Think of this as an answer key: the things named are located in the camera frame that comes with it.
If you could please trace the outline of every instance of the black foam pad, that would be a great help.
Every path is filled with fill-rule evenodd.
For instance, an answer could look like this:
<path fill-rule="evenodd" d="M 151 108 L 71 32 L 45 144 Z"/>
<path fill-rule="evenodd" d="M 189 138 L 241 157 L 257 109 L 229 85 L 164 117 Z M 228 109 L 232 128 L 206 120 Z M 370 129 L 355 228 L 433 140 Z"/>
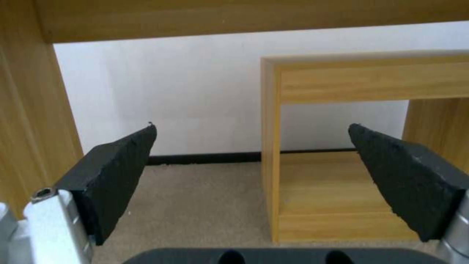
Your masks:
<path fill-rule="evenodd" d="M 118 141 L 98 145 L 55 186 L 73 194 L 86 232 L 102 245 L 124 213 L 156 139 L 150 125 Z"/>
<path fill-rule="evenodd" d="M 359 124 L 348 133 L 393 212 L 420 240 L 440 239 L 469 188 L 469 176 L 420 144 Z"/>

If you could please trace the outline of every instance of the wooden side panel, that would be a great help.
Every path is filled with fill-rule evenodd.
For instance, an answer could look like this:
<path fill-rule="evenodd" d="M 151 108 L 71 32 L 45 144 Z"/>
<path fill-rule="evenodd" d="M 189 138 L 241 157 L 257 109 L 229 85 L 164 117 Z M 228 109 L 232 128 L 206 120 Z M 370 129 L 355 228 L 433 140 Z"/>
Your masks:
<path fill-rule="evenodd" d="M 469 53 L 388 57 L 369 54 L 342 61 L 298 59 L 282 67 L 281 102 L 405 100 L 469 97 Z"/>
<path fill-rule="evenodd" d="M 280 90 L 278 75 L 268 61 L 261 62 L 262 74 L 262 183 L 272 241 L 279 239 L 280 184 Z"/>
<path fill-rule="evenodd" d="M 36 0 L 49 42 L 468 20 L 466 0 Z"/>
<path fill-rule="evenodd" d="M 83 156 L 55 53 L 31 0 L 0 1 L 0 197 L 17 217 Z"/>
<path fill-rule="evenodd" d="M 469 174 L 469 98 L 410 101 L 402 137 Z"/>

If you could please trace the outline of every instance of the wood grain surface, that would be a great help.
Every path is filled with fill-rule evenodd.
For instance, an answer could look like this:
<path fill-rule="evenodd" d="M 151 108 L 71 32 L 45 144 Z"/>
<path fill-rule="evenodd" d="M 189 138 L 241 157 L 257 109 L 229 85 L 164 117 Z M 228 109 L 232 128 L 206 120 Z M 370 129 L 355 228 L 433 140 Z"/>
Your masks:
<path fill-rule="evenodd" d="M 417 240 L 356 152 L 280 155 L 279 241 Z"/>
<path fill-rule="evenodd" d="M 270 58 L 282 104 L 469 96 L 468 51 Z"/>
<path fill-rule="evenodd" d="M 82 157 L 59 66 L 30 0 L 0 1 L 0 197 L 17 217 Z"/>
<path fill-rule="evenodd" d="M 469 19 L 466 0 L 36 0 L 48 42 Z"/>
<path fill-rule="evenodd" d="M 278 241 L 280 184 L 280 90 L 273 65 L 262 60 L 262 183 L 272 241 Z"/>
<path fill-rule="evenodd" d="M 402 137 L 469 174 L 469 98 L 410 101 Z"/>

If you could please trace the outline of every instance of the wooden frame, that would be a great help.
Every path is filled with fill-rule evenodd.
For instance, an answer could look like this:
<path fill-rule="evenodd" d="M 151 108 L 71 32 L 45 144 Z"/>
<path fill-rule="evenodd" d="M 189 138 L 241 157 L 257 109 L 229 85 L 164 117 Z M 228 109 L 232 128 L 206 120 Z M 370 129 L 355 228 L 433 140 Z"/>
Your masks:
<path fill-rule="evenodd" d="M 469 99 L 446 99 L 469 97 L 469 52 L 264 58 L 261 64 L 262 179 L 273 241 L 417 238 L 391 212 L 355 152 L 280 154 L 283 104 L 411 99 L 404 139 L 438 146 L 433 149 L 469 171 L 469 144 L 461 144 L 469 142 Z"/>
<path fill-rule="evenodd" d="M 466 20 L 466 0 L 36 0 L 47 42 Z"/>

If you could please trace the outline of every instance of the black rubber pad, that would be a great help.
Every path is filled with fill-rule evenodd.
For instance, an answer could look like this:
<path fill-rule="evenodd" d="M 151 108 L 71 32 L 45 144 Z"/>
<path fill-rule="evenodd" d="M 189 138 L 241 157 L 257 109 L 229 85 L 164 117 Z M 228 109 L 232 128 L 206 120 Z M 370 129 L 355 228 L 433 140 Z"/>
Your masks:
<path fill-rule="evenodd" d="M 156 139 L 150 125 L 118 141 L 98 145 L 57 183 L 71 191 L 86 232 L 102 245 L 124 213 Z"/>
<path fill-rule="evenodd" d="M 469 188 L 469 176 L 420 144 L 358 124 L 348 133 L 393 212 L 421 241 L 441 239 Z"/>
<path fill-rule="evenodd" d="M 124 264 L 445 264 L 422 252 L 395 248 L 160 248 Z"/>

